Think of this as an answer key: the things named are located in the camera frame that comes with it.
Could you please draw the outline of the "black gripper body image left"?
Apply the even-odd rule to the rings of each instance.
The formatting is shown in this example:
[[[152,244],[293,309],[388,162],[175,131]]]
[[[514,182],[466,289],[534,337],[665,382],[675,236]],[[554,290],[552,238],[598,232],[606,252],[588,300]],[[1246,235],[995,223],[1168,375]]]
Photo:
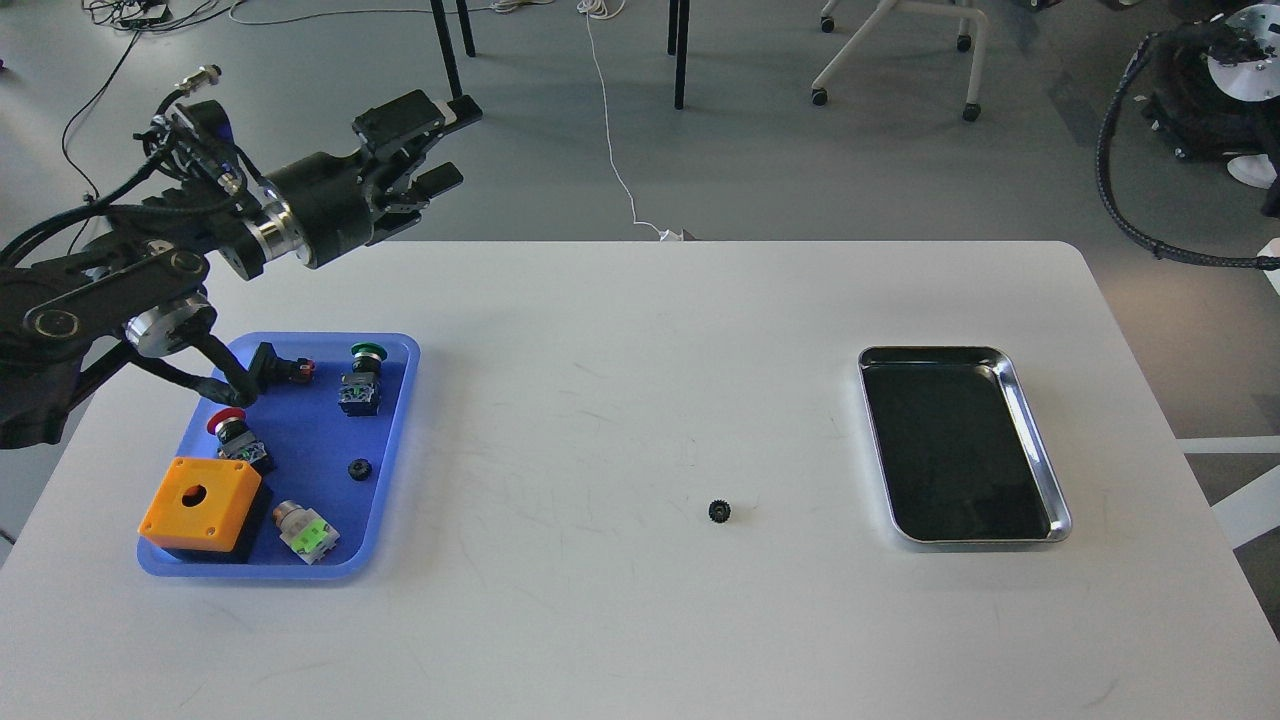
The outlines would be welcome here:
[[[392,237],[401,228],[387,210],[387,195],[401,179],[401,161],[358,151],[344,158],[315,152],[264,179],[288,206],[300,233],[294,251],[319,269],[352,250]]]

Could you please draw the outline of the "image-left gripper finger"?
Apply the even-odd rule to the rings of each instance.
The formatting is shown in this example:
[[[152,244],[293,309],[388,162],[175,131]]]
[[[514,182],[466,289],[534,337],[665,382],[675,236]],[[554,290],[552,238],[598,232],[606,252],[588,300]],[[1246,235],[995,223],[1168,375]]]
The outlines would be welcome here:
[[[422,211],[443,193],[465,182],[453,163],[445,163],[424,172],[416,178],[407,176],[378,195],[379,217],[375,225],[413,225]]]
[[[352,131],[371,158],[385,161],[399,151],[420,154],[411,150],[419,141],[434,143],[481,118],[483,110],[470,95],[436,102],[422,90],[412,90],[356,117]]]

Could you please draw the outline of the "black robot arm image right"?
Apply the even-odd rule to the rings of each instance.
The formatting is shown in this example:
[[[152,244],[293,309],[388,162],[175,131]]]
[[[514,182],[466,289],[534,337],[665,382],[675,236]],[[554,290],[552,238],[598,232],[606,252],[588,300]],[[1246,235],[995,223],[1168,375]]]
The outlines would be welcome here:
[[[1260,169],[1260,209],[1277,218],[1277,3],[1215,1],[1203,19],[1184,20],[1139,41],[1101,122],[1094,143],[1094,186],[1112,223],[1152,258],[1194,266],[1276,272],[1277,256],[1220,256],[1178,247],[1134,225],[1119,209],[1111,147],[1123,104],[1146,69],[1152,92],[1142,115],[1188,161],[1225,159]]]

